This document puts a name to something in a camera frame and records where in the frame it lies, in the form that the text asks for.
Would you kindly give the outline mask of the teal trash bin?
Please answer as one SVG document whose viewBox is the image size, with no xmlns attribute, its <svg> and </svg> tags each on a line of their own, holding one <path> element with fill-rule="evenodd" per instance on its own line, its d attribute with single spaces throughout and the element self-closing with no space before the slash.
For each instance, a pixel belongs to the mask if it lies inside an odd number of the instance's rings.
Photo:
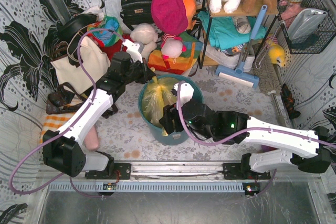
<svg viewBox="0 0 336 224">
<path fill-rule="evenodd" d="M 200 103 L 204 102 L 203 99 L 203 95 L 201 90 L 199 89 L 199 87 L 189 78 L 185 77 L 185 76 L 181 76 L 181 75 L 177 75 L 177 74 L 164 74 L 162 76 L 158 76 L 158 80 L 163 79 L 163 78 L 175 78 L 178 81 L 184 81 L 189 83 L 193 89 L 194 89 L 194 93 L 193 93 L 193 99 L 197 100 Z M 167 136 L 163 136 L 162 135 L 162 128 L 157 127 L 153 124 L 151 124 L 144 116 L 143 114 L 143 109 L 142 109 L 142 99 L 144 96 L 144 92 L 145 89 L 147 88 L 148 83 L 146 83 L 144 85 L 144 87 L 142 88 L 142 90 L 139 93 L 139 97 L 138 97 L 138 109 L 140 112 L 140 115 L 142 117 L 142 119 L 145 121 L 145 123 L 147 124 L 151 135 L 161 144 L 163 145 L 179 145 L 182 144 L 183 142 L 185 142 L 189 136 L 186 134 L 186 132 L 183 130 L 181 132 L 173 132 Z"/>
</svg>

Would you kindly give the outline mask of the yellow trash bag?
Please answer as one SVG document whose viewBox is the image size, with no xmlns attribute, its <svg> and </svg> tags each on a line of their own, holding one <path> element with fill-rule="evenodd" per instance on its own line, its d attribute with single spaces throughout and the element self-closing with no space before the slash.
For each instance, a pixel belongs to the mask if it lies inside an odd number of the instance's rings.
<svg viewBox="0 0 336 224">
<path fill-rule="evenodd" d="M 153 77 L 144 89 L 141 101 L 143 115 L 152 125 L 160 128 L 162 136 L 168 134 L 159 120 L 163 117 L 164 107 L 176 103 L 176 97 L 172 93 L 176 83 L 178 83 L 176 78 Z"/>
</svg>

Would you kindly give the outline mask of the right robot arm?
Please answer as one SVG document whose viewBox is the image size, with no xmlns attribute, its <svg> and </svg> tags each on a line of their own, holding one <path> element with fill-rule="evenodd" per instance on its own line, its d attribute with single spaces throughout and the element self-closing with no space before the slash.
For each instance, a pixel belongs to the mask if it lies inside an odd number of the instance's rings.
<svg viewBox="0 0 336 224">
<path fill-rule="evenodd" d="M 180 132 L 187 128 L 198 138 L 211 138 L 215 143 L 227 139 L 226 144 L 255 143 L 272 149 L 263 153 L 247 153 L 239 163 L 225 164 L 226 179 L 250 179 L 269 177 L 269 171 L 295 166 L 300 171 L 324 173 L 331 164 L 331 152 L 326 148 L 324 129 L 303 132 L 269 124 L 235 111 L 213 111 L 194 99 L 177 105 L 167 105 L 159 120 L 168 132 Z"/>
</svg>

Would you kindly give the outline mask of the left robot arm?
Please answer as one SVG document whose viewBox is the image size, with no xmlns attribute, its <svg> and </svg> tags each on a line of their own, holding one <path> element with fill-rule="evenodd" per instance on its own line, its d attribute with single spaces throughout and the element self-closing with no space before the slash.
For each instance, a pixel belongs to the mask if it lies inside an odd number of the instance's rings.
<svg viewBox="0 0 336 224">
<path fill-rule="evenodd" d="M 139 52 L 117 52 L 107 72 L 96 82 L 89 98 L 62 127 L 43 136 L 44 164 L 70 177 L 108 179 L 117 174 L 114 158 L 99 151 L 84 151 L 83 142 L 99 117 L 113 107 L 127 84 L 145 83 L 154 76 Z"/>
</svg>

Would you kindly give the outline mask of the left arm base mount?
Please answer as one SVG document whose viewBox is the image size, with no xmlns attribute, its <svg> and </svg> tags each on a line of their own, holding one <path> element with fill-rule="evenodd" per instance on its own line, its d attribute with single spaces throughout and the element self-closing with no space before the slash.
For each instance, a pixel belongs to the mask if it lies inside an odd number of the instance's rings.
<svg viewBox="0 0 336 224">
<path fill-rule="evenodd" d="M 130 163 L 115 163 L 113 171 L 109 173 L 108 170 L 96 171 L 91 170 L 85 173 L 86 179 L 100 179 L 100 180 L 129 180 L 131 175 Z"/>
</svg>

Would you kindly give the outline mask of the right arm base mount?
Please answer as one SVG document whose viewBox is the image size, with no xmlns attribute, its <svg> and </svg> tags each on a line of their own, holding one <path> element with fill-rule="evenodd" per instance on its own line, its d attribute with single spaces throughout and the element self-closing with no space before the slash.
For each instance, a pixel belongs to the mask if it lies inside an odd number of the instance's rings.
<svg viewBox="0 0 336 224">
<path fill-rule="evenodd" d="M 226 180 L 271 179 L 270 172 L 254 172 L 242 163 L 223 163 L 223 174 Z"/>
</svg>

